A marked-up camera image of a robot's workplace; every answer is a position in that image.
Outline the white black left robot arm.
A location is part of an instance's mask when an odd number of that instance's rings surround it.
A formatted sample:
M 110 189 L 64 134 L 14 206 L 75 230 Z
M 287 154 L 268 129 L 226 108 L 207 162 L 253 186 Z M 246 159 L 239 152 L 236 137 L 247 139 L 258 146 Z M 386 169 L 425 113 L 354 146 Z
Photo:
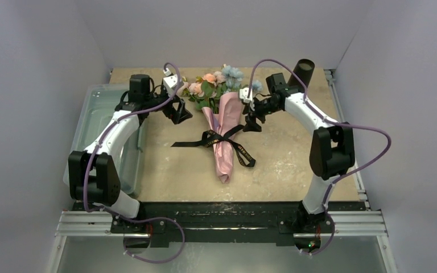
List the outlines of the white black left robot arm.
M 125 226 L 134 233 L 145 229 L 147 217 L 139 212 L 140 202 L 122 189 L 124 149 L 131 139 L 138 138 L 151 112 L 163 112 L 174 124 L 192 117 L 176 94 L 183 86 L 180 76 L 171 72 L 163 77 L 159 93 L 150 76 L 130 77 L 129 88 L 122 93 L 104 130 L 86 148 L 72 151 L 68 157 L 68 185 L 74 200 L 124 216 Z

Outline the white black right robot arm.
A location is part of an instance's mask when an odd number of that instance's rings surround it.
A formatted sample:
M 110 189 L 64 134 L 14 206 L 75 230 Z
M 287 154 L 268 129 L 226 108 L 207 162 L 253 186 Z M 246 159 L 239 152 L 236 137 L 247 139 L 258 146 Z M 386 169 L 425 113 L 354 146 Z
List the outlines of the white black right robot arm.
M 296 118 L 312 136 L 309 163 L 312 181 L 296 211 L 295 224 L 303 231 L 311 231 L 325 219 L 328 201 L 335 180 L 346 175 L 354 165 L 353 131 L 347 123 L 327 121 L 323 111 L 306 96 L 303 81 L 298 85 L 285 82 L 282 73 L 266 79 L 269 96 L 264 100 L 254 97 L 251 88 L 242 88 L 238 96 L 245 108 L 244 131 L 260 132 L 269 114 L 285 111 Z

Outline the artificial flower bouquet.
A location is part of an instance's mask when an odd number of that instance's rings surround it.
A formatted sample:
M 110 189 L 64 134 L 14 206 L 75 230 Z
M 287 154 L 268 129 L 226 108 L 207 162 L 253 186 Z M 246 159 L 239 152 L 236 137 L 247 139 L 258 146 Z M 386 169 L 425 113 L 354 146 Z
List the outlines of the artificial flower bouquet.
M 221 70 L 197 76 L 191 81 L 183 77 L 178 95 L 194 103 L 196 110 L 208 107 L 212 113 L 218 114 L 221 97 L 239 91 L 243 79 L 244 73 L 239 68 L 224 64 Z

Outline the pink wrapping paper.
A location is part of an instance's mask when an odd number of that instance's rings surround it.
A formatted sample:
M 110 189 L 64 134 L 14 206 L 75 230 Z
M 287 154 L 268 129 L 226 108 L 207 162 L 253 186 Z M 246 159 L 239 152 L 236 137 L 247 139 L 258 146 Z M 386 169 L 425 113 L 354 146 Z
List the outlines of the pink wrapping paper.
M 220 97 L 218 114 L 214 114 L 210 107 L 202 107 L 209 128 L 224 136 L 232 128 L 240 123 L 242 115 L 242 102 L 237 92 L 229 92 Z M 213 144 L 215 157 L 216 176 L 223 184 L 230 182 L 233 171 L 233 148 L 227 141 Z

